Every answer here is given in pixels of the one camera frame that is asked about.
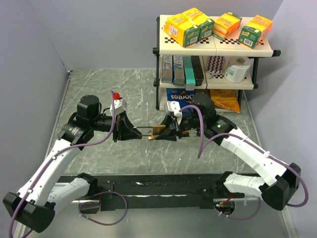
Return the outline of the large brass padlock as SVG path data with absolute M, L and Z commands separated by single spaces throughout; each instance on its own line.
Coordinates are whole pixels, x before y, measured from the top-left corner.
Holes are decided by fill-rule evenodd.
M 147 137 L 149 140 L 155 140 L 157 136 L 162 134 L 166 130 L 166 126 L 164 124 L 157 124 L 153 126 L 134 126 L 134 129 L 150 129 L 148 133 L 141 134 L 142 137 Z

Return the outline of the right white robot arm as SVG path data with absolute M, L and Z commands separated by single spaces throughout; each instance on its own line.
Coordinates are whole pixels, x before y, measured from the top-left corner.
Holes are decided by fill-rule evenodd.
M 243 193 L 261 198 L 271 208 L 281 211 L 289 206 L 290 199 L 303 184 L 301 168 L 287 164 L 254 143 L 234 122 L 219 115 L 211 98 L 195 94 L 191 104 L 184 107 L 178 101 L 167 101 L 164 105 L 165 131 L 156 136 L 157 140 L 176 141 L 185 131 L 196 129 L 201 139 L 232 152 L 250 166 L 257 176 L 243 176 L 224 172 L 215 182 L 217 194 L 228 197 Z

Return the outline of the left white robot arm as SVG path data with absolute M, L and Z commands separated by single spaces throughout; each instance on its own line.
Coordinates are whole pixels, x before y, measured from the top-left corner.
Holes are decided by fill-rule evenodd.
M 52 150 L 34 175 L 16 192 L 9 192 L 3 203 L 15 221 L 27 226 L 31 231 L 43 232 L 53 221 L 57 212 L 73 200 L 97 196 L 98 180 L 81 173 L 64 187 L 53 191 L 53 187 L 66 166 L 88 146 L 113 141 L 140 139 L 141 133 L 129 121 L 127 103 L 116 92 L 110 93 L 110 115 L 102 109 L 95 95 L 83 96 L 77 110 L 62 127 Z

